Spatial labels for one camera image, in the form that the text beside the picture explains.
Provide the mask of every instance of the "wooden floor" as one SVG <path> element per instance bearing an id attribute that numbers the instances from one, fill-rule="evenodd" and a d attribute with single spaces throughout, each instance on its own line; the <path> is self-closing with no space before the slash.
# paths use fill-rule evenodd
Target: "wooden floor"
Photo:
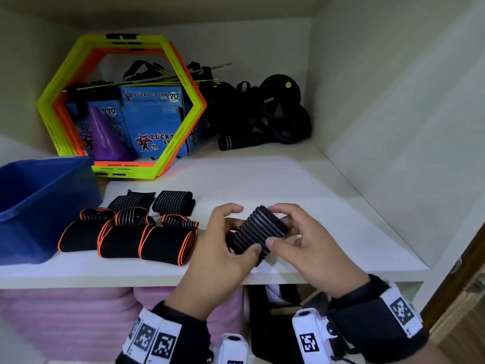
<path id="1" fill-rule="evenodd" d="M 439 344 L 453 364 L 485 363 L 485 298 Z"/>

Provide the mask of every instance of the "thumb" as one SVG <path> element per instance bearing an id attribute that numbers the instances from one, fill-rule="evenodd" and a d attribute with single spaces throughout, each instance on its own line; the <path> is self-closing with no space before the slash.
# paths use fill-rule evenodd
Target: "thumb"
<path id="1" fill-rule="evenodd" d="M 244 277 L 246 277 L 249 272 L 251 272 L 253 267 L 256 266 L 256 263 L 258 263 L 261 250 L 262 246 L 260 244 L 252 244 L 243 254 L 239 256 Z"/>
<path id="2" fill-rule="evenodd" d="M 302 258 L 302 250 L 297 246 L 288 244 L 282 239 L 277 237 L 269 237 L 266 239 L 266 246 L 276 255 L 282 257 L 293 267 L 298 268 L 299 261 Z"/>

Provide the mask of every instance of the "blue cardboard box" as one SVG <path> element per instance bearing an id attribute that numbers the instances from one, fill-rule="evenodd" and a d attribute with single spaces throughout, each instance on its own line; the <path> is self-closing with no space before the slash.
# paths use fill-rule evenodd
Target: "blue cardboard box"
<path id="1" fill-rule="evenodd" d="M 123 112 L 121 109 L 121 103 L 118 100 L 112 101 L 96 101 L 96 102 L 88 102 L 88 107 L 98 107 L 100 111 L 106 116 L 109 124 L 111 125 L 113 131 L 118 135 L 126 147 L 133 148 L 133 144 L 131 143 L 130 135 L 126 128 L 126 123 L 123 119 Z M 87 154 L 93 153 L 93 142 L 91 139 L 91 125 L 90 125 L 90 117 L 89 115 L 78 120 L 78 110 L 74 103 L 66 103 L 65 106 L 69 111 L 71 117 L 75 118 L 76 121 L 74 125 L 78 130 L 79 136 L 81 137 L 82 142 L 84 143 L 84 147 L 86 148 Z"/>
<path id="2" fill-rule="evenodd" d="M 172 140 L 192 102 L 179 86 L 121 87 L 123 117 L 133 147 L 141 157 L 159 158 Z M 177 156 L 193 153 L 196 126 Z"/>

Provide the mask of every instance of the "hand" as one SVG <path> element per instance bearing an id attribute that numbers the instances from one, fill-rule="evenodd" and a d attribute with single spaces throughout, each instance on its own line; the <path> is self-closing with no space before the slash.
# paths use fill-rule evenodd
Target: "hand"
<path id="1" fill-rule="evenodd" d="M 370 281 L 367 273 L 352 262 L 330 233 L 300 206 L 276 204 L 269 209 L 287 215 L 282 221 L 290 229 L 288 237 L 302 237 L 293 245 L 271 237 L 266 240 L 266 245 L 292 264 L 308 283 L 340 298 Z"/>
<path id="2" fill-rule="evenodd" d="M 189 268 L 165 305 L 200 320 L 231 296 L 258 262 L 261 245 L 251 245 L 243 254 L 231 254 L 226 234 L 244 222 L 226 218 L 241 213 L 244 207 L 234 203 L 216 207 L 206 232 L 197 241 Z"/>

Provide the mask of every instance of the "cabinet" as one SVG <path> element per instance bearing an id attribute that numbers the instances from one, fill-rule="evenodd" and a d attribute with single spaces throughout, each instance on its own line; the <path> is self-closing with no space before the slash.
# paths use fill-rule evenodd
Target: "cabinet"
<path id="1" fill-rule="evenodd" d="M 403 282 L 421 310 L 485 221 L 485 0 L 2 0 L 0 164 L 54 155 L 35 109 L 83 33 L 163 34 L 186 63 L 233 61 L 222 81 L 288 74 L 310 141 L 219 152 L 207 143 L 152 182 L 190 190 L 193 217 L 234 201 L 299 203 L 363 269 Z M 114 62 L 103 62 L 103 72 Z M 56 255 L 0 267 L 0 288 L 177 284 L 185 269 Z M 278 259 L 245 283 L 302 282 Z"/>

